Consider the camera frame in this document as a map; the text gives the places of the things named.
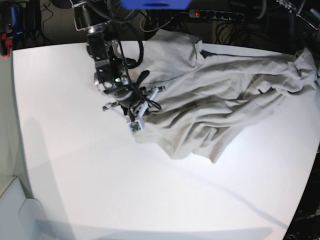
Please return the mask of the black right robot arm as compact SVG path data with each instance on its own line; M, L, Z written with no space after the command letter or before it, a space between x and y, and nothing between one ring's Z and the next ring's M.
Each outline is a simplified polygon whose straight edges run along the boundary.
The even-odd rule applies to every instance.
M111 106L121 106L131 121L139 114L148 114L149 108L160 111L162 107L152 100L152 92L140 86L150 72L142 71L135 81L129 75L129 70L139 67L144 59L143 42L129 19L111 16L105 0L72 0L70 4L76 29L87 32L86 50L94 60L94 84L103 95L115 100ZM136 37L137 60L125 57L117 30L110 28L111 24L125 25Z

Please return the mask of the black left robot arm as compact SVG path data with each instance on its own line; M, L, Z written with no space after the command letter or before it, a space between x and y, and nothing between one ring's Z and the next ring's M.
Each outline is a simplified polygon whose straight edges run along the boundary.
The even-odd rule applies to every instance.
M320 46L320 1L319 0L276 0L289 12L291 35L301 45Z

